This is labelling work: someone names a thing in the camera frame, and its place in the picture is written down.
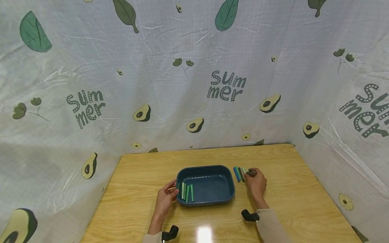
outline green leaf print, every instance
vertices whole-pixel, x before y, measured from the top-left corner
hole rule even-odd
[[[259,140],[258,142],[254,143],[253,146],[260,146],[260,145],[263,145],[264,142],[265,142],[265,139]]]
[[[153,148],[152,150],[149,151],[149,153],[156,153],[156,152],[158,152],[157,148]]]
[[[52,48],[50,40],[40,25],[37,17],[29,11],[20,23],[20,37],[31,50],[36,52],[47,52]]]
[[[219,31],[228,30],[235,21],[239,0],[226,0],[215,18],[215,25]]]
[[[362,242],[368,242],[369,239],[364,236],[357,228],[355,228],[354,226],[351,226],[352,229],[355,231],[355,233],[358,235],[358,237],[361,239]]]
[[[135,25],[135,9],[129,4],[126,0],[113,0],[115,5],[115,10],[120,18],[120,20],[126,25],[132,25],[134,27],[134,32],[139,33]]]
[[[315,17],[320,16],[321,6],[326,2],[326,0],[308,0],[308,6],[312,9],[316,9]]]

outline yellow flower print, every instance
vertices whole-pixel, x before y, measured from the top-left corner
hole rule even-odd
[[[245,133],[243,134],[242,136],[240,136],[242,138],[243,141],[247,141],[251,138],[251,134],[250,133]]]
[[[140,148],[142,148],[142,144],[137,143],[137,142],[132,143],[131,146],[132,146],[134,149],[140,149]]]
[[[351,199],[342,193],[339,193],[339,202],[348,211],[354,209],[354,204],[352,203]]]

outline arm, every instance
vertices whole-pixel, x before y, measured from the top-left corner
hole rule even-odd
[[[158,191],[154,214],[151,218],[149,231],[145,236],[143,236],[143,243],[162,242],[163,222],[168,215],[170,205],[175,200],[175,197],[179,192],[179,190],[175,188],[175,181],[176,180],[172,180]]]
[[[275,212],[267,206],[263,198],[254,200],[257,206],[259,221],[257,229],[264,243],[291,243],[283,230]]]
[[[257,208],[259,221],[257,222],[258,232],[264,243],[291,243],[275,212],[269,209],[263,195],[267,186],[267,179],[257,168],[250,168],[250,175],[244,174],[246,184],[250,189],[251,195]]]

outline black clamp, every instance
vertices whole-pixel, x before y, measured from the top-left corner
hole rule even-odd
[[[162,232],[162,242],[164,241],[170,241],[177,237],[178,234],[178,227],[173,225],[170,228],[170,232]]]
[[[243,216],[244,220],[249,221],[249,222],[255,222],[255,221],[259,220],[259,215],[256,212],[250,214],[247,209],[242,211],[242,216]]]

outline beige sleeve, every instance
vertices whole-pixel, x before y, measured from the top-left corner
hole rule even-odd
[[[143,241],[142,241],[142,243],[161,243],[161,242],[162,242],[162,231],[155,235],[145,234],[145,236],[143,236]]]
[[[258,209],[257,213],[259,215],[257,228],[263,243],[292,243],[273,210]]]

